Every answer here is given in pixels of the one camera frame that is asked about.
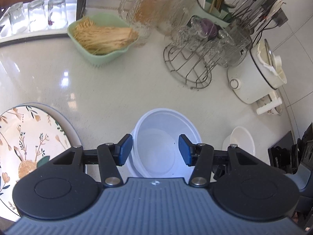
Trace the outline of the person's right hand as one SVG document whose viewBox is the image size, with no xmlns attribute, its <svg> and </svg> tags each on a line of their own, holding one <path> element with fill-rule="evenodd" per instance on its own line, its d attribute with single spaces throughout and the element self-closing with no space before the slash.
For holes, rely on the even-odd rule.
<svg viewBox="0 0 313 235">
<path fill-rule="evenodd" d="M 298 218 L 298 213 L 297 212 L 294 212 L 293 216 L 292 216 L 292 220 L 295 222 L 295 223 L 298 223 L 299 222 L 299 218 Z M 309 231 L 310 230 L 310 227 L 306 227 L 305 228 L 306 231 Z"/>
</svg>

